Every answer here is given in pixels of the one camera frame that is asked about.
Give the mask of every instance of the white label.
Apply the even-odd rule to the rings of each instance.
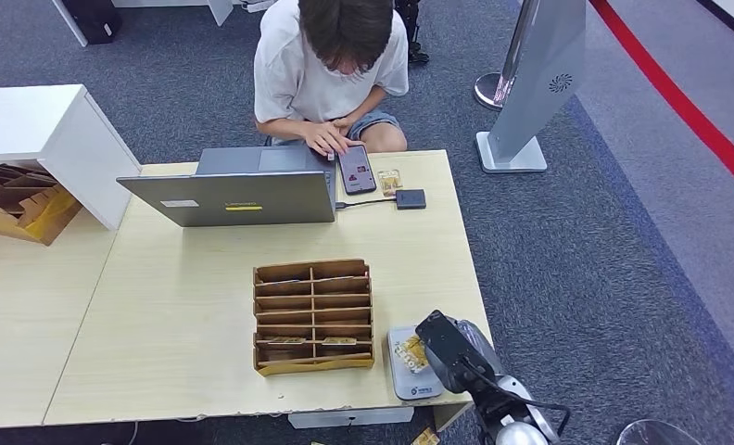
[[[160,203],[165,207],[200,207],[194,200],[192,199],[179,199],[174,201],[160,201]]]

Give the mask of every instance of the red stripe on floor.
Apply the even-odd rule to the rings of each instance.
[[[618,17],[607,0],[590,0],[590,3],[613,32],[613,35],[635,61],[645,77],[653,84],[664,100],[677,115],[697,134],[700,140],[725,164],[734,176],[734,144],[697,108],[696,105],[678,88],[651,54],[642,46],[638,38]]]

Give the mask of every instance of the cardboard organizer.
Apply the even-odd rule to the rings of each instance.
[[[0,235],[49,246],[81,208],[48,172],[0,165]]]
[[[253,355],[261,375],[373,366],[373,296],[364,260],[265,266],[253,274]]]

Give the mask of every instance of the person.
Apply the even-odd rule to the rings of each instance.
[[[408,40],[393,0],[279,0],[260,22],[255,120],[273,145],[303,140],[323,156],[364,143],[404,151],[378,109],[408,92]]]

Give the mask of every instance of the white box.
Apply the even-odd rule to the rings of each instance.
[[[0,88],[0,164],[36,161],[116,230],[141,165],[83,85]]]

